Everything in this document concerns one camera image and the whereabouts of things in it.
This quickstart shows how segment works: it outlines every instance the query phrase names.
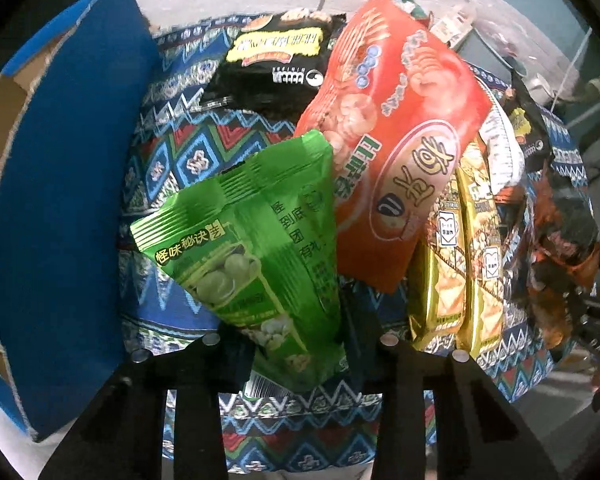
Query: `red snack bag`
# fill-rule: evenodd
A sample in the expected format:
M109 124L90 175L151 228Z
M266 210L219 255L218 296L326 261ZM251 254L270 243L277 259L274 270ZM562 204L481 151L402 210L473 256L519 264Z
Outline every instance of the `red snack bag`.
M490 108L466 64L391 0L356 13L296 127L333 146L338 272L395 290Z

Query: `yellow wrapper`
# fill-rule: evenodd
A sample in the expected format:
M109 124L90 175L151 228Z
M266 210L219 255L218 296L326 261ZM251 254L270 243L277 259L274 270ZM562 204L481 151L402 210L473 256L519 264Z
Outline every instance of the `yellow wrapper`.
M455 334L464 321L466 259L458 182L453 175L429 213L408 270L413 345Z
M467 244L467 313L456 336L458 348L476 358L502 339L502 248L489 171L475 141L469 143L456 169Z

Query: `metal screw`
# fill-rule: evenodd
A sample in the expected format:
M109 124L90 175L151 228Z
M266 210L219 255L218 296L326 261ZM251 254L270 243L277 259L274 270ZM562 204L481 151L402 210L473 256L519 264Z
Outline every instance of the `metal screw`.
M380 342L384 346L396 346L400 342L400 340L398 339L397 335L386 333L380 336Z
M202 336L202 344L206 346L215 346L220 342L220 335L218 332L212 332L211 334L205 334Z
M464 350L459 350L459 349L454 350L451 355L459 363L466 363L469 361L469 358L470 358L470 355L468 354L468 352L466 352Z
M131 352L131 360L135 363L143 363L149 357L153 356L154 355L151 353L151 351L147 350L146 348L139 348L138 350Z

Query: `orange-red snack package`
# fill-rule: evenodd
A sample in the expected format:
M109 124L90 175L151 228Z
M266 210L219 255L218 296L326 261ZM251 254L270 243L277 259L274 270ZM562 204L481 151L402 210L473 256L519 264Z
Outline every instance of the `orange-red snack package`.
M391 0L356 13L296 127L333 146L338 272L395 290L490 108L466 64Z

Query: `blue circle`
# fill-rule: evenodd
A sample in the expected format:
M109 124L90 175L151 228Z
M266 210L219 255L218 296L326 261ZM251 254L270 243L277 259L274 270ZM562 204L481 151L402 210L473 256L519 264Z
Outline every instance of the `blue circle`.
M358 76L356 78L356 86L358 88L366 88L369 86L369 78L365 75Z
M371 57L380 56L381 52L382 52L382 49L377 45L369 45L366 48L366 54Z
M378 58L366 56L365 59L362 60L362 64L368 66L369 68L373 68L375 66L378 66Z

